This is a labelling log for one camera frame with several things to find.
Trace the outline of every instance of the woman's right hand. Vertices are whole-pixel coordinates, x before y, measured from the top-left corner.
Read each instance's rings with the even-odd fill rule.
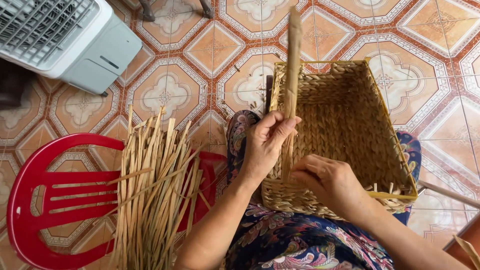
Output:
[[[308,187],[338,216],[366,229],[386,211],[363,189],[348,163],[308,155],[295,163],[291,177]]]

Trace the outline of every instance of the orange tile floor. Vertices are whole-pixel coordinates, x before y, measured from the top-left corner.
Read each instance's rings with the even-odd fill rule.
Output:
[[[9,247],[6,207],[24,161],[45,143],[77,132],[126,138],[135,122],[166,106],[177,128],[193,121],[196,144],[226,153],[222,129],[238,110],[262,114],[266,75],[286,59],[288,9],[302,14],[302,59],[371,57],[370,66],[395,128],[421,140],[420,178],[471,198],[480,196],[480,3],[473,0],[215,0],[202,17],[199,0],[152,0],[156,20],[143,22],[137,0],[110,0],[142,39],[127,70],[94,96],[39,77],[22,108],[0,111],[0,269],[28,269]],[[315,72],[322,65],[308,65]],[[115,170],[120,156],[100,147],[63,153],[52,171]],[[32,200],[32,212],[37,213]],[[477,210],[432,191],[413,205],[408,226],[443,247]],[[115,219],[45,229],[54,250],[82,252],[107,241]],[[86,266],[105,269],[108,258]]]

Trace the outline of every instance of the air cooler grille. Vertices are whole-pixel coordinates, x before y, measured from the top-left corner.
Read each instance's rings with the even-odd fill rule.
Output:
[[[0,50],[33,66],[58,57],[95,15],[95,4],[93,0],[0,0]]]

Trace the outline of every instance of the woven basket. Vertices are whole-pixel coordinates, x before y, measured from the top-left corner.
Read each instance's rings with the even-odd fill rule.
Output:
[[[305,63],[327,63],[329,72],[306,74]],[[275,64],[270,110],[283,110],[286,63]],[[344,161],[358,181],[391,213],[405,211],[418,197],[388,110],[364,61],[303,62],[299,74],[293,163],[317,154]],[[341,220],[303,186],[280,180],[281,157],[262,182],[266,207]]]

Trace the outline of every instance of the floral print clothing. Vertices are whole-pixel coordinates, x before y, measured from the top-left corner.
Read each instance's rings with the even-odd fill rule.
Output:
[[[227,183],[243,163],[245,131],[260,118],[253,112],[237,112],[228,126]],[[417,180],[420,143],[412,135],[397,132],[404,155]],[[393,269],[390,256],[368,233],[346,221],[299,213],[272,211],[255,194],[245,210],[226,256],[227,269]],[[410,208],[394,216],[407,224]]]

